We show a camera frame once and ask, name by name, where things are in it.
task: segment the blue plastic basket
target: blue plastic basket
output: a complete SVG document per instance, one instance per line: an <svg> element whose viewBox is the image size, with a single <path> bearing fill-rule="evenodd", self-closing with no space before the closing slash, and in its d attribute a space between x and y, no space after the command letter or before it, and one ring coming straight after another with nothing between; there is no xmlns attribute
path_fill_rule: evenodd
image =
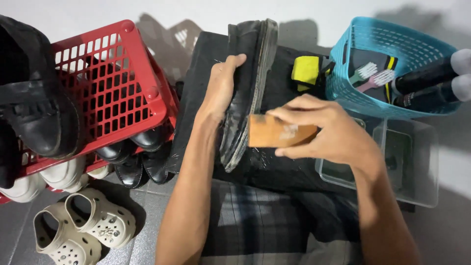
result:
<svg viewBox="0 0 471 265"><path fill-rule="evenodd" d="M325 93L329 100L339 101L344 108L381 118L443 116L458 109L460 104L454 103L433 113L419 112L400 108L360 93L349 82L351 48L372 50L397 57L396 76L416 70L456 51L455 47L416 30L374 18L356 17L330 52L336 65L326 82Z"/></svg>

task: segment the pink toothbrush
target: pink toothbrush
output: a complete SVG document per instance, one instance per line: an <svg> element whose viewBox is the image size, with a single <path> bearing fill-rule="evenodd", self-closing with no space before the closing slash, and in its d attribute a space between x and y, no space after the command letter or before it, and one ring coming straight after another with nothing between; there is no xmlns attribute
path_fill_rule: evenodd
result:
<svg viewBox="0 0 471 265"><path fill-rule="evenodd" d="M370 88L378 88L394 80L394 70L384 70L372 75L368 81L357 87L360 92L365 92Z"/></svg>

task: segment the brush bristles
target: brush bristles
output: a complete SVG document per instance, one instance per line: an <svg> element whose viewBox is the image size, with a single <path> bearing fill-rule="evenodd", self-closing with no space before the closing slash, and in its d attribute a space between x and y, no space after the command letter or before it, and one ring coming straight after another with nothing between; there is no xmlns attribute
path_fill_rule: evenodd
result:
<svg viewBox="0 0 471 265"><path fill-rule="evenodd" d="M377 73L374 78L374 83L377 86L383 86L394 79L394 70L384 70Z"/></svg>
<svg viewBox="0 0 471 265"><path fill-rule="evenodd" d="M375 63L369 62L366 65L360 67L357 69L358 75L363 78L367 79L370 76L374 75L375 73L378 72L377 66Z"/></svg>

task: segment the black boot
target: black boot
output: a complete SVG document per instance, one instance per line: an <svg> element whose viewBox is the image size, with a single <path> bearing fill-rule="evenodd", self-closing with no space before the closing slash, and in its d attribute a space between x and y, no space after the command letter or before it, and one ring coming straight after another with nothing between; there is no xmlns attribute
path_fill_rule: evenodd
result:
<svg viewBox="0 0 471 265"><path fill-rule="evenodd" d="M134 154L135 150L136 145L130 140L125 139L112 145L97 149L95 153L99 158L108 163L122 164L128 160L132 154Z"/></svg>
<svg viewBox="0 0 471 265"><path fill-rule="evenodd" d="M147 152L157 151L165 142L167 128L160 125L154 129L138 133L129 137L135 144L142 147Z"/></svg>
<svg viewBox="0 0 471 265"><path fill-rule="evenodd" d="M18 140L10 125L0 120L0 188L10 189L21 169Z"/></svg>
<svg viewBox="0 0 471 265"><path fill-rule="evenodd" d="M57 78L47 37L0 16L0 108L27 147L42 157L66 158L84 145L83 120Z"/></svg>
<svg viewBox="0 0 471 265"><path fill-rule="evenodd" d="M144 165L144 169L146 170L150 179L157 184L164 184L174 176L174 174L169 173L165 167L167 158L170 155L171 147L172 142L166 142L156 152L141 153L142 165Z"/></svg>
<svg viewBox="0 0 471 265"><path fill-rule="evenodd" d="M236 167L247 147L247 116L260 111L277 39L278 25L270 19L229 25L229 55L245 53L247 60L235 70L234 96L223 126L219 150L226 172Z"/></svg>
<svg viewBox="0 0 471 265"><path fill-rule="evenodd" d="M114 165L114 170L119 180L128 189L140 188L149 181L139 155L131 156L121 165Z"/></svg>

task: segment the white wall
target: white wall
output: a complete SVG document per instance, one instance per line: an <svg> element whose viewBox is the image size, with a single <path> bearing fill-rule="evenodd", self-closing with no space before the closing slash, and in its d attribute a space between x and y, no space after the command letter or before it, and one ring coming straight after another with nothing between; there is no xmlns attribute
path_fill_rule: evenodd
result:
<svg viewBox="0 0 471 265"><path fill-rule="evenodd" d="M471 48L470 10L469 0L17 0L4 2L0 13L37 27L52 42L131 19L174 80L185 72L192 40L202 29L226 34L229 23L269 17L280 24L279 44L328 52L353 17L367 16L421 30L457 48ZM185 29L184 36L174 36ZM182 47L179 42L185 38ZM405 218L425 264L471 263L470 117L467 104L454 116L424 119L440 135L439 206L417 209Z"/></svg>

